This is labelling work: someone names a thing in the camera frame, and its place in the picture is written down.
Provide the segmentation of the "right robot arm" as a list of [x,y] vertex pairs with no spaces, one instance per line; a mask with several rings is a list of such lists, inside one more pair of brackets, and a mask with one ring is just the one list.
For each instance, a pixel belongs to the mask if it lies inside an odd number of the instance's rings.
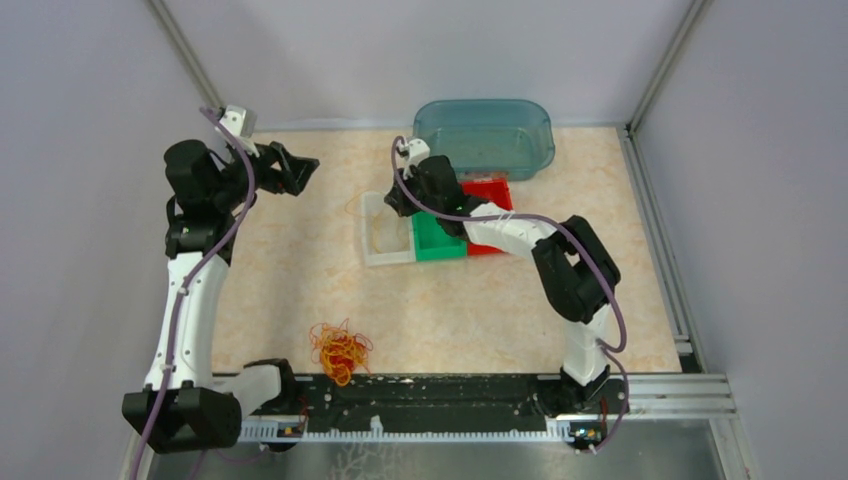
[[564,360],[559,397],[576,412],[602,398],[614,354],[628,341],[615,296],[621,272],[590,223],[573,215],[556,222],[503,209],[461,187],[445,156],[411,161],[391,154],[393,184],[384,201],[399,216],[427,213],[446,235],[489,246],[533,263],[552,309],[582,341],[582,359]]

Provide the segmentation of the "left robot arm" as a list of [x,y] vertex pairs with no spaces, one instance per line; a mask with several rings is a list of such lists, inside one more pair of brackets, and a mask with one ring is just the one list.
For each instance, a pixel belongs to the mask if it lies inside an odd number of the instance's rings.
[[217,307],[232,263],[238,207],[260,190],[297,196],[319,168],[315,158],[283,144],[259,144],[246,156],[230,147],[231,163],[200,140],[180,141],[164,154],[173,190],[166,204],[168,294],[160,339],[139,392],[125,394],[122,415],[157,454],[229,448],[242,422],[264,406],[292,411],[300,388],[282,358],[253,361],[215,385],[212,343]]

